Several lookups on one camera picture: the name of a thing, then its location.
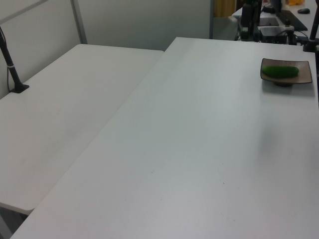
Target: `square plate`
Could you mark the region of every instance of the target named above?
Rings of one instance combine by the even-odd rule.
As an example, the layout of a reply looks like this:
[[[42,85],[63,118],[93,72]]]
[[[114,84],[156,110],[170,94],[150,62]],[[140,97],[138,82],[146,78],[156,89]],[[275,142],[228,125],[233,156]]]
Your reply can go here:
[[[295,66],[299,74],[292,78],[272,78],[265,75],[262,69],[266,66]],[[264,58],[261,63],[260,77],[263,80],[271,81],[279,86],[291,86],[292,84],[307,84],[313,81],[309,61],[279,61]]]

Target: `metal frame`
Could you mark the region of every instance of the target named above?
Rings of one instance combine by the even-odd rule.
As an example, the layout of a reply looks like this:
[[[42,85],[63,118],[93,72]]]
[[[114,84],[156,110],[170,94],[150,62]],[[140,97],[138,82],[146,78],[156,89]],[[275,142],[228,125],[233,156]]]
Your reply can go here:
[[[84,30],[83,20],[82,20],[82,16],[80,12],[79,2],[77,0],[70,0],[70,1],[72,5],[74,20],[75,20],[76,28],[78,30],[80,42],[81,44],[88,44],[85,30]]]
[[[36,6],[39,6],[40,4],[42,4],[46,1],[48,1],[48,0],[39,0],[38,2],[31,4],[30,6],[27,6],[26,8],[21,9],[20,11],[17,11],[15,13],[11,14],[10,16],[5,17],[4,19],[0,20],[0,25],[19,16],[19,15],[21,15],[21,14],[23,14],[23,13],[25,13],[26,11],[31,10],[32,8],[35,8]]]

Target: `orange object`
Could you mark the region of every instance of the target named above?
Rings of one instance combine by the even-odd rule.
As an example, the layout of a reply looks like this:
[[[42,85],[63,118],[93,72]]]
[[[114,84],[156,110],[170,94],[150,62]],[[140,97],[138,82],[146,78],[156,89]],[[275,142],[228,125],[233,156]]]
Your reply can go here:
[[[305,2],[305,0],[286,0],[289,6],[301,5]]]

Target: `keyboard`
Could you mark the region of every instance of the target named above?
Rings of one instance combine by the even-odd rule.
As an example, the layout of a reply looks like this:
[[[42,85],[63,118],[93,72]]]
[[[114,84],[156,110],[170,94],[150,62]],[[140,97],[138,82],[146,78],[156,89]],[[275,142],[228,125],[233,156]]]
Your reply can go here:
[[[281,10],[278,17],[285,25],[293,26],[295,31],[308,31],[308,28],[291,11]]]

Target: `wooden cabinet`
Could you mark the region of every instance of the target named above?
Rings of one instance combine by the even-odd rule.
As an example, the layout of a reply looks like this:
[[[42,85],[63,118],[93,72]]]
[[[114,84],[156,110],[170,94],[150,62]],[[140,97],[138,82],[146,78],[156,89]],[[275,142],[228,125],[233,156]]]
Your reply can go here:
[[[214,17],[231,16],[235,12],[236,0],[215,0]]]

